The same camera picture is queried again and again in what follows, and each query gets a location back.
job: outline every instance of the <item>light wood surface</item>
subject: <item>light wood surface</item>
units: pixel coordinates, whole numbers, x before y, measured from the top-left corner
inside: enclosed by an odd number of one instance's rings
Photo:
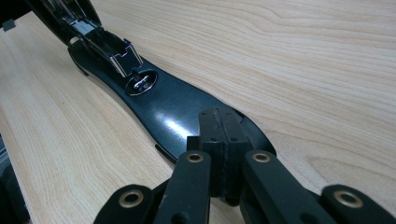
[[[108,31],[247,114],[308,189],[345,184],[396,215],[396,4],[93,0]],[[0,31],[0,132],[34,223],[92,223],[172,166],[29,13]],[[212,200],[212,223],[242,223]]]

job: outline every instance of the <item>wood grain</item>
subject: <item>wood grain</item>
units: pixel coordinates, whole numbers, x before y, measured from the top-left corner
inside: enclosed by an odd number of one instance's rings
[[[308,189],[359,189],[396,216],[396,5],[94,0],[108,31],[254,120]],[[172,166],[33,14],[0,32],[0,131],[34,223],[91,223]],[[212,200],[212,223],[242,223]]]

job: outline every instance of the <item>glossy black surface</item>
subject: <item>glossy black surface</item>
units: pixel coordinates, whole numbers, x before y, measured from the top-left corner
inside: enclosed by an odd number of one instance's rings
[[[69,53],[84,73],[98,77],[128,105],[172,162],[186,151],[187,136],[199,134],[198,114],[201,111],[213,107],[231,109],[212,95],[169,75],[145,59],[136,72],[155,71],[158,74],[157,81],[149,91],[130,96],[125,92],[127,82],[124,78],[110,64],[90,54],[81,41],[69,47]],[[275,152],[262,131],[250,119],[242,114],[236,116],[256,149]]]

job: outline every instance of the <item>dark background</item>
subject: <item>dark background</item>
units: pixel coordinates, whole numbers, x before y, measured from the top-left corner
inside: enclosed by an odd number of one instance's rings
[[[23,0],[1,0],[0,1],[0,28],[3,22],[9,19],[16,20],[20,16],[28,13],[30,8],[26,6]]]

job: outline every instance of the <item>wooden table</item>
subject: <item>wooden table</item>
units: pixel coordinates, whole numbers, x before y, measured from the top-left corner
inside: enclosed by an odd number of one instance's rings
[[[92,3],[142,56],[247,114],[306,188],[349,185],[396,215],[394,1]],[[170,176],[33,13],[16,25],[0,31],[0,130],[34,223],[91,223],[116,189]],[[218,200],[210,219],[243,222]]]

